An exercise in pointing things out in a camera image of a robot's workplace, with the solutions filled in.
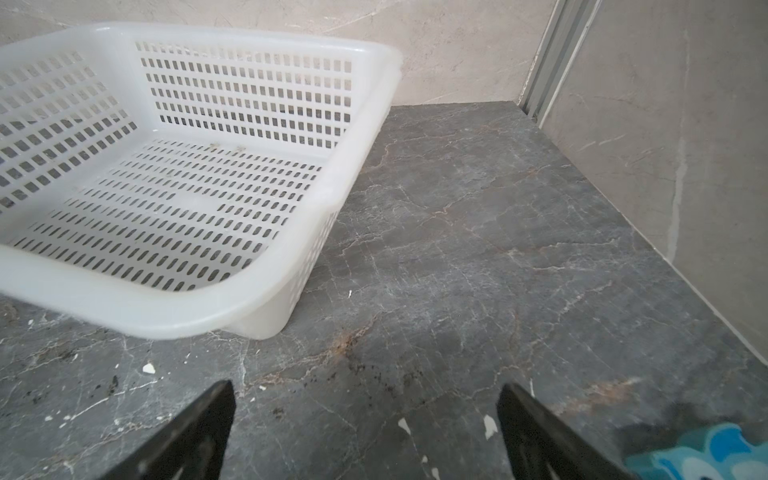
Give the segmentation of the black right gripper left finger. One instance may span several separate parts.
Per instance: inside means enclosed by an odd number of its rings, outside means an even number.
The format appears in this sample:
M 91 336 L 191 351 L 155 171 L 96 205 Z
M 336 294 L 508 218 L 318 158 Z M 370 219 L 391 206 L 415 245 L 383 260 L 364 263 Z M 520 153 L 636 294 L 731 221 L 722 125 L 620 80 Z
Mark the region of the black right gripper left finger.
M 236 412 L 229 380 L 211 385 L 104 479 L 218 479 Z

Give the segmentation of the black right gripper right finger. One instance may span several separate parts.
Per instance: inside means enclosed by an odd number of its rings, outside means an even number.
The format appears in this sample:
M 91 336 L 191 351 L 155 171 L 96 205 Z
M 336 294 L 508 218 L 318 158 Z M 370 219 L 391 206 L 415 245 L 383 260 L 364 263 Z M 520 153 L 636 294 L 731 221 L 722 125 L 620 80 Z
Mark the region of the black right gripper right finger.
M 512 475 L 516 479 L 632 479 L 517 383 L 496 403 Z

